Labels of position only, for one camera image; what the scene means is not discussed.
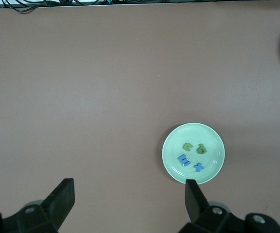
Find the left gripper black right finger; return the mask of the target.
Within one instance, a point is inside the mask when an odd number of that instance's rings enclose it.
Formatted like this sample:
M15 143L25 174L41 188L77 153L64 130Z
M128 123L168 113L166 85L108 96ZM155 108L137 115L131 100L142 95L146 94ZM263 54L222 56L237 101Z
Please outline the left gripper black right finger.
M225 207L210 204L196 180L186 180L185 206L190 218L181 233L243 233L244 221Z

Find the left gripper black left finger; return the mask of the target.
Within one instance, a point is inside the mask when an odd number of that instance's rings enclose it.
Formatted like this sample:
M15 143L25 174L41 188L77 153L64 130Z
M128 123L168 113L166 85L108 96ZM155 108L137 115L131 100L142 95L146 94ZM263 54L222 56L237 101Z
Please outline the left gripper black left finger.
M4 233L57 233L75 203L74 179L64 179L43 201L2 221Z

